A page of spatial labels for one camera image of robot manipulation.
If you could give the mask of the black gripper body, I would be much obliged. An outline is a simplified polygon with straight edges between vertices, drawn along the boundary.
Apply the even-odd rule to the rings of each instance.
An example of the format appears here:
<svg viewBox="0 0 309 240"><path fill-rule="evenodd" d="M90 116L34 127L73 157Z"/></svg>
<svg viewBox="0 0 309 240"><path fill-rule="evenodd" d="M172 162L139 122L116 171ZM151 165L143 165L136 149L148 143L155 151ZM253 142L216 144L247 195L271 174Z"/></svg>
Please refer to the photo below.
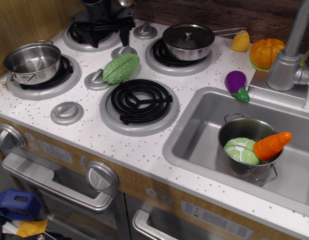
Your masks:
<svg viewBox="0 0 309 240"><path fill-rule="evenodd" d="M85 9L73 14L73 23L135 26L134 13L112 0L82 0Z"/></svg>

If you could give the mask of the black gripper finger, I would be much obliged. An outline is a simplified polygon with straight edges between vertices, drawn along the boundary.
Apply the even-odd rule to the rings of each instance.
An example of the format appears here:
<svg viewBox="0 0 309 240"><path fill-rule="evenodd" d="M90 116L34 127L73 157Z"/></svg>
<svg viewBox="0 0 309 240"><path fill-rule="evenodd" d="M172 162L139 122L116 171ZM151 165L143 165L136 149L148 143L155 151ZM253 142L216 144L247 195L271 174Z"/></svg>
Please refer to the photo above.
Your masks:
<svg viewBox="0 0 309 240"><path fill-rule="evenodd" d="M99 46L98 44L98 39L96 37L95 33L95 28L96 28L95 23L84 23L80 22L78 23L78 29L84 40L89 43L92 47L97 48Z"/></svg>
<svg viewBox="0 0 309 240"><path fill-rule="evenodd" d="M131 30L131 27L127 24L119 28L120 40L124 47L129 45L130 30Z"/></svg>

